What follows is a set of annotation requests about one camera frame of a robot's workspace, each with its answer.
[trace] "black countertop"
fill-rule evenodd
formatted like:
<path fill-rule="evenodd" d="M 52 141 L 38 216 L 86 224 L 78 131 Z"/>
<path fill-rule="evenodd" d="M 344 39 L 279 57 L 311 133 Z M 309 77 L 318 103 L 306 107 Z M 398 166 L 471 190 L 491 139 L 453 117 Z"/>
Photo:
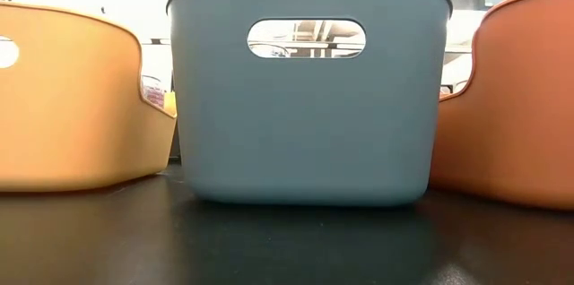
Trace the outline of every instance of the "black countertop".
<path fill-rule="evenodd" d="M 574 214 L 429 191 L 399 209 L 197 201 L 179 165 L 0 194 L 0 284 L 574 284 Z"/>

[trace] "storage bin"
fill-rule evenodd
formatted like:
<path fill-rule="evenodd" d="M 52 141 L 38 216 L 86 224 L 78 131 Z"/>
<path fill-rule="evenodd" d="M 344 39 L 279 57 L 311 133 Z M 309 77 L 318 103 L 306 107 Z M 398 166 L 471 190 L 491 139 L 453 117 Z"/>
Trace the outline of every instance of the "storage bin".
<path fill-rule="evenodd" d="M 0 35 L 19 48 L 0 69 L 0 191 L 94 188 L 166 167 L 175 111 L 144 99 L 132 33 L 62 9 L 0 3 Z"/>
<path fill-rule="evenodd" d="M 231 203 L 397 205 L 426 189 L 450 0 L 169 0 L 186 179 Z M 352 58 L 262 58 L 269 19 L 362 26 Z"/>
<path fill-rule="evenodd" d="M 468 84 L 439 104 L 432 186 L 574 210 L 571 2 L 508 0 L 484 16 Z"/>

